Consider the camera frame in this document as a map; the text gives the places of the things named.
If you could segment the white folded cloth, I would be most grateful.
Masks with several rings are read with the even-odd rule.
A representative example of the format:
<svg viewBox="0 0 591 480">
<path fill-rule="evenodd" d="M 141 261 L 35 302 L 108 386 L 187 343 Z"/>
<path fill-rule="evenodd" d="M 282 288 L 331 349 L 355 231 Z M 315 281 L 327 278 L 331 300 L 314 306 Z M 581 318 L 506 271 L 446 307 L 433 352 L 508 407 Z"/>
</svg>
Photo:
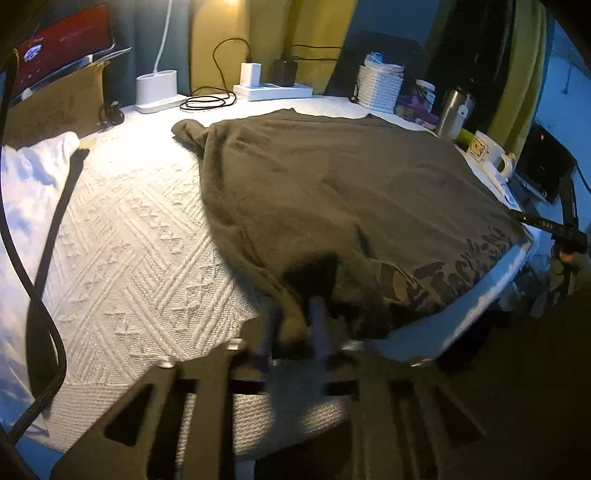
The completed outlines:
<svg viewBox="0 0 591 480">
<path fill-rule="evenodd" d="M 30 279 L 36 277 L 53 214 L 80 146 L 65 132 L 30 147 L 2 148 L 1 187 L 8 227 Z M 11 427 L 32 404 L 26 367 L 26 320 L 30 299 L 5 249 L 1 250 L 1 424 Z"/>
</svg>

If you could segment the white desk lamp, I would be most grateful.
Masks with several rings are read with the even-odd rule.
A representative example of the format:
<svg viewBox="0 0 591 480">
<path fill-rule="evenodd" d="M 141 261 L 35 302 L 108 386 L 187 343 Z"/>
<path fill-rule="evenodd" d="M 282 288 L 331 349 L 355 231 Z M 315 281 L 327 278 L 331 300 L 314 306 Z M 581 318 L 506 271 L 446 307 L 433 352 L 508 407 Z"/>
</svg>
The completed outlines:
<svg viewBox="0 0 591 480">
<path fill-rule="evenodd" d="M 187 99 L 186 95 L 177 91 L 177 71 L 159 69 L 168 36 L 172 3 L 172 0 L 167 1 L 163 33 L 152 72 L 138 76 L 135 81 L 135 110 L 140 114 L 152 114 L 179 107 Z"/>
</svg>

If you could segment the white cartoon mug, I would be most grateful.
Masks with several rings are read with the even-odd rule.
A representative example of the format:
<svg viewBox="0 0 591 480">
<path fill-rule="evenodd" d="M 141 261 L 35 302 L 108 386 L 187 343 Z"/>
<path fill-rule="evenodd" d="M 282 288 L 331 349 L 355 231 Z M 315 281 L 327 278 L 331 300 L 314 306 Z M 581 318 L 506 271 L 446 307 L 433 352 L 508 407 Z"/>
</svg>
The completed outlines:
<svg viewBox="0 0 591 480">
<path fill-rule="evenodd" d="M 507 153 L 495 140 L 481 131 L 474 134 L 467 153 L 482 167 L 490 164 L 493 174 L 503 183 L 506 183 L 515 171 L 515 155 L 512 152 Z"/>
</svg>

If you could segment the white plastic basket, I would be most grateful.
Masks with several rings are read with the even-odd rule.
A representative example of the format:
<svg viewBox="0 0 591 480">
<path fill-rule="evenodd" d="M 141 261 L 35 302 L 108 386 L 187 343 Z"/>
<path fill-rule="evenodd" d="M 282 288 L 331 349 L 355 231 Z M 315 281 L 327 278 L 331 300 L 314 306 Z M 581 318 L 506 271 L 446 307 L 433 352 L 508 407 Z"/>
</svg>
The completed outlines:
<svg viewBox="0 0 591 480">
<path fill-rule="evenodd" d="M 393 113 L 404 74 L 404 66 L 385 63 L 381 53 L 367 54 L 356 78 L 356 102 L 373 111 Z"/>
</svg>

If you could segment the yellow curtain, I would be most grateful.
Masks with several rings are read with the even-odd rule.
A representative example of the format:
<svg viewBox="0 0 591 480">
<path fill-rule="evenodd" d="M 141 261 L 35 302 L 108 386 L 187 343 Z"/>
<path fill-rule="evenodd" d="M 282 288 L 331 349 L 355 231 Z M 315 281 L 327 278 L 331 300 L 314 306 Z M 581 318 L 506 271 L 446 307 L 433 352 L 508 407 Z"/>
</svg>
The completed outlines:
<svg viewBox="0 0 591 480">
<path fill-rule="evenodd" d="M 193 1 L 190 91 L 232 87 L 247 57 L 270 82 L 274 61 L 297 56 L 295 80 L 322 94 L 355 10 L 355 1 Z"/>
</svg>

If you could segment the steel thermos bottle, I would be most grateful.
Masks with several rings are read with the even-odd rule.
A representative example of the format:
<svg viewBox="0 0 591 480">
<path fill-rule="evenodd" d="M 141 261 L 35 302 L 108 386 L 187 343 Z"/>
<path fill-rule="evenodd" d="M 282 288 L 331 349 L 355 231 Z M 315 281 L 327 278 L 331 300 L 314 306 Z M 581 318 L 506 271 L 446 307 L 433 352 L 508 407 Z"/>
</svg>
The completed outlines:
<svg viewBox="0 0 591 480">
<path fill-rule="evenodd" d="M 439 116 L 436 135 L 446 141 L 455 141 L 475 107 L 475 98 L 465 89 L 450 90 Z"/>
</svg>

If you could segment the brown cardboard box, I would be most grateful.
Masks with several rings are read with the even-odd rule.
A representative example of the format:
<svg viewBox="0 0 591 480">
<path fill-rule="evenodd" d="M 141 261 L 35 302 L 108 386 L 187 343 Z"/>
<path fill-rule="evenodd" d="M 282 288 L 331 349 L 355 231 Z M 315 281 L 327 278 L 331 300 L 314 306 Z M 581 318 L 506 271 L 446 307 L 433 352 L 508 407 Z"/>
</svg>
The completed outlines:
<svg viewBox="0 0 591 480">
<path fill-rule="evenodd" d="M 32 146 L 65 132 L 84 137 L 101 126 L 103 70 L 109 61 L 90 64 L 33 93 L 8 110 L 3 144 Z"/>
</svg>

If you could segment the brown t-shirt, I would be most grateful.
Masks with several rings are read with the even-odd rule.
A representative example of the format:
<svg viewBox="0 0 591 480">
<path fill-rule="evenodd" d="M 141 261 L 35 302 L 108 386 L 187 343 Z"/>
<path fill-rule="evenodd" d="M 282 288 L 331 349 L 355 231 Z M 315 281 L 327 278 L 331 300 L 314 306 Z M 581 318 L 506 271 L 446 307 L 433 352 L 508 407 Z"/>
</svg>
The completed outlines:
<svg viewBox="0 0 591 480">
<path fill-rule="evenodd" d="M 281 109 L 172 134 L 197 154 L 214 243 L 308 340 L 311 299 L 352 337 L 384 339 L 471 290 L 525 238 L 452 145 L 374 115 Z"/>
</svg>

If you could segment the black charger adapter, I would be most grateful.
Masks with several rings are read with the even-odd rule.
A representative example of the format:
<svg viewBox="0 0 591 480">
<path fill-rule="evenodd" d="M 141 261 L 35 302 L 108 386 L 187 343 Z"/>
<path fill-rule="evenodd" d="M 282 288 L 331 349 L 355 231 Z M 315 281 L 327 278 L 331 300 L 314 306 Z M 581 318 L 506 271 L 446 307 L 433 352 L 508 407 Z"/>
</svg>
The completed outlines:
<svg viewBox="0 0 591 480">
<path fill-rule="evenodd" d="M 280 58 L 273 62 L 271 83 L 280 87 L 293 87 L 297 77 L 297 59 Z"/>
</svg>

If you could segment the white power strip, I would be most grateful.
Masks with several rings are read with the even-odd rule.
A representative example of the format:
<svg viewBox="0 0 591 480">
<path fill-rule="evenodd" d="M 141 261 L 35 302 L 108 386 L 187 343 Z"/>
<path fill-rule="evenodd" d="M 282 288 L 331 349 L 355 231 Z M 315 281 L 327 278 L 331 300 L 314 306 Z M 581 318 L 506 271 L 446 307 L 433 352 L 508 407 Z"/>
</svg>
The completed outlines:
<svg viewBox="0 0 591 480">
<path fill-rule="evenodd" d="M 261 83 L 256 87 L 241 84 L 233 86 L 233 93 L 249 102 L 310 98 L 314 91 L 310 86 L 294 83 L 293 86 L 279 86 L 273 83 Z"/>
</svg>

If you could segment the red screen tablet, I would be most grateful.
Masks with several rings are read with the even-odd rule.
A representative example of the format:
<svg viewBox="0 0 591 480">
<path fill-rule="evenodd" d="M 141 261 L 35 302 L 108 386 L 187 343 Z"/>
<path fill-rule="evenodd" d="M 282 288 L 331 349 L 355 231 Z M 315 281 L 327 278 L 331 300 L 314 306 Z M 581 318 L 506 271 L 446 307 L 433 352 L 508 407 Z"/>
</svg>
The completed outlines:
<svg viewBox="0 0 591 480">
<path fill-rule="evenodd" d="M 65 17 L 22 42 L 13 96 L 88 55 L 114 48 L 110 11 L 106 3 Z"/>
</svg>

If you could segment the white tube with barcode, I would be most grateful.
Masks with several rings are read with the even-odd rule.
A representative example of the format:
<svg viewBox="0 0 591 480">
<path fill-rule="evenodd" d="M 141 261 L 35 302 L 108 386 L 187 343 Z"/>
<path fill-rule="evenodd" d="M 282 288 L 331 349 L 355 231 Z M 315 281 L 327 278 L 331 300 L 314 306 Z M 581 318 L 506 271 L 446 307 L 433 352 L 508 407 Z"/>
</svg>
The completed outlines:
<svg viewBox="0 0 591 480">
<path fill-rule="evenodd" d="M 511 209 L 519 210 L 520 205 L 515 200 L 512 192 L 510 191 L 507 184 L 504 182 L 504 178 L 500 175 L 497 168 L 490 162 L 485 162 L 482 165 L 482 170 L 490 180 L 495 189 L 499 192 L 503 198 L 504 203 Z"/>
</svg>

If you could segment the white charger adapter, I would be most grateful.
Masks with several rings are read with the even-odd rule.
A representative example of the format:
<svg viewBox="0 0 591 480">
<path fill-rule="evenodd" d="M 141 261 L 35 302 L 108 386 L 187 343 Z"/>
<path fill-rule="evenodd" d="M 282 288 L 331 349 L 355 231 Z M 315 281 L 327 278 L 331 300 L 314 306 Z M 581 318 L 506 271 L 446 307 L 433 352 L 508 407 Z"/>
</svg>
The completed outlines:
<svg viewBox="0 0 591 480">
<path fill-rule="evenodd" d="M 257 88 L 260 84 L 262 64 L 243 62 L 240 67 L 239 85 L 245 88 Z"/>
</svg>

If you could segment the purple plush toy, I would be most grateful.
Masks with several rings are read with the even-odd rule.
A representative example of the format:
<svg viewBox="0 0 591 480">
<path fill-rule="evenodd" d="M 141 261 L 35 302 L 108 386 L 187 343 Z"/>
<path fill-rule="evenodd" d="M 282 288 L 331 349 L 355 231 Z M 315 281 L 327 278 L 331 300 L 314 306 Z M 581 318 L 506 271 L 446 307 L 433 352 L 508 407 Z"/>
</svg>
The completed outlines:
<svg viewBox="0 0 591 480">
<path fill-rule="evenodd" d="M 394 108 L 394 114 L 432 131 L 439 123 L 439 117 L 429 112 L 416 95 L 401 95 Z"/>
</svg>

